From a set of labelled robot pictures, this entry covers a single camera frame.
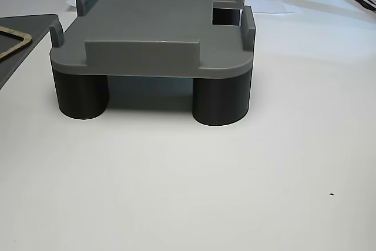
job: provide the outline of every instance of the gray tray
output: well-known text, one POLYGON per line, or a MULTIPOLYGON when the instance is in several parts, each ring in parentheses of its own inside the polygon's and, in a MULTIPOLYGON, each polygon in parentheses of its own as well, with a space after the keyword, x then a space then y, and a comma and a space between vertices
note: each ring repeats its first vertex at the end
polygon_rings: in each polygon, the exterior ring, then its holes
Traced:
MULTIPOLYGON (((32 43, 30 45, 13 54, 8 59, 0 61, 0 89, 29 55, 31 50, 47 34, 50 24, 57 20, 57 18, 58 16, 54 14, 0 18, 0 26, 15 29, 32 36, 32 43)), ((9 49, 15 42, 15 39, 0 35, 0 52, 9 49)))

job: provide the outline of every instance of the white surface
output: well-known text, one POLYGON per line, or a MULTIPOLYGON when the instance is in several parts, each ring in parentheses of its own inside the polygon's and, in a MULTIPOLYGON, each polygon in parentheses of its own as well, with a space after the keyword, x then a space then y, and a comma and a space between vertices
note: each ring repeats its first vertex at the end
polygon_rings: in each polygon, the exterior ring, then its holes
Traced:
MULTIPOLYGON (((66 29, 65 1, 0 0, 0 16, 66 29)), ((67 118, 47 35, 0 90, 0 250, 375 250, 375 14, 284 1, 303 14, 256 15, 250 111, 218 128, 174 80, 113 89, 151 93, 141 111, 67 118)))

